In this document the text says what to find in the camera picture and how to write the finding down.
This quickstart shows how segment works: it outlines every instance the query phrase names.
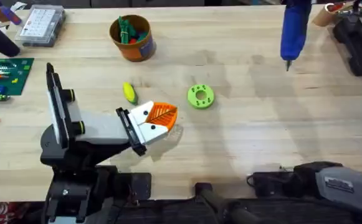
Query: yellow object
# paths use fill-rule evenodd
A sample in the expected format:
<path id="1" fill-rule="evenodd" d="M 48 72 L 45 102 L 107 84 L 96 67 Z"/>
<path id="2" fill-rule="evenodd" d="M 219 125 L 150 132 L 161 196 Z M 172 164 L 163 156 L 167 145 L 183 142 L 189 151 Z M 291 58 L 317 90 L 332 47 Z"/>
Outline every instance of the yellow object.
<path id="1" fill-rule="evenodd" d="M 133 105 L 137 105 L 138 104 L 138 95 L 136 95 L 135 90 L 133 89 L 132 85 L 125 82 L 123 84 L 123 91 L 124 91 L 124 95 L 125 98 L 132 103 Z"/>

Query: green gear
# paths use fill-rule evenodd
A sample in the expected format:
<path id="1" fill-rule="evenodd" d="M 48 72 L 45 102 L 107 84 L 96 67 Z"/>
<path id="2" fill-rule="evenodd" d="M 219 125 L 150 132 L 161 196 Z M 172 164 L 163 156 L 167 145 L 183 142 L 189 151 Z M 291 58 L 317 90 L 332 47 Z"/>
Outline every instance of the green gear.
<path id="1" fill-rule="evenodd" d="M 214 102 L 214 92 L 207 85 L 194 85 L 188 91 L 188 101 L 196 109 L 206 109 Z"/>

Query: gray label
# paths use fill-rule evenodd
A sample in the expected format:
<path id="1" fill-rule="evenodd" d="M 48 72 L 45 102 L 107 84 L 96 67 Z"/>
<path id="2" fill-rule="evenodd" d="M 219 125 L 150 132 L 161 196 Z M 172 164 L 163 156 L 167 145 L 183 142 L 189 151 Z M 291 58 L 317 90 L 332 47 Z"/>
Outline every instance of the gray label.
<path id="1" fill-rule="evenodd" d="M 340 180 L 332 177 L 325 177 L 327 187 L 342 190 L 349 193 L 354 193 L 353 183 L 347 180 Z"/>

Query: orange object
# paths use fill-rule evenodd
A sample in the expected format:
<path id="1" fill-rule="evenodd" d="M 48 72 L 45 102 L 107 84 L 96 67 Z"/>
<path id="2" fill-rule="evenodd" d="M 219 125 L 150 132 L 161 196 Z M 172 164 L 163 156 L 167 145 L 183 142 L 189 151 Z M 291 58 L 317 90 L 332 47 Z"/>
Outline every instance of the orange object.
<path id="1" fill-rule="evenodd" d="M 178 109 L 176 106 L 168 103 L 155 103 L 146 122 L 166 126 L 170 131 L 175 124 L 177 115 Z"/>
<path id="2" fill-rule="evenodd" d="M 344 3 L 329 5 L 328 10 L 329 10 L 329 12 L 334 12 L 334 11 L 337 11 L 337 10 L 341 9 L 343 6 L 344 6 Z"/>

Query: black cable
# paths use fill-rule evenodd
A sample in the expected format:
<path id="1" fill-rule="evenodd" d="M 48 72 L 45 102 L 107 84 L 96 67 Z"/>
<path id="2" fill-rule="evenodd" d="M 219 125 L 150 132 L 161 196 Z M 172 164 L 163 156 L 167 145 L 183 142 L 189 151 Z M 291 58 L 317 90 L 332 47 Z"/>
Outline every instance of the black cable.
<path id="1" fill-rule="evenodd" d="M 191 202 L 195 200 L 195 197 L 193 198 L 189 198 L 189 199 L 185 199 L 185 200 L 176 200 L 175 202 L 169 202 L 169 203 L 164 203 L 161 205 L 152 205 L 152 206 L 130 206 L 130 207 L 125 207 L 126 209 L 131 209 L 131 210 L 138 210 L 138 209 L 153 209 L 155 207 L 167 207 L 170 205 L 177 205 L 180 203 L 187 203 L 187 202 Z"/>
<path id="2" fill-rule="evenodd" d="M 122 212 L 123 209 L 125 208 L 125 205 L 126 205 L 126 201 L 124 202 L 123 206 L 121 206 L 121 207 L 118 209 L 118 212 L 117 212 L 117 215 L 116 215 L 116 219 L 114 219 L 113 224 L 116 224 L 116 223 L 117 223 L 118 218 L 121 216 L 121 212 Z"/>
<path id="3" fill-rule="evenodd" d="M 204 198 L 202 198 L 201 200 L 203 201 L 203 204 L 205 204 L 205 206 L 210 211 L 210 214 L 211 214 L 212 218 L 214 219 L 215 224 L 219 224 L 219 221 L 218 221 L 218 218 L 216 216 L 214 209 L 212 209 L 212 207 L 206 202 L 206 200 Z"/>
<path id="4" fill-rule="evenodd" d="M 248 175 L 247 178 L 246 178 L 246 182 L 247 182 L 247 185 L 249 187 L 255 187 L 254 184 L 250 183 L 250 179 L 256 177 L 256 178 L 263 178 L 263 179 L 267 179 L 267 180 L 273 180 L 273 181 L 276 181 L 276 182 L 279 182 L 281 184 L 285 184 L 287 183 L 288 180 L 284 180 L 284 179 L 281 179 L 281 178 L 276 178 L 276 177 L 270 177 L 270 176 L 267 176 L 267 175 L 259 175 L 259 174 L 252 174 L 252 175 Z"/>

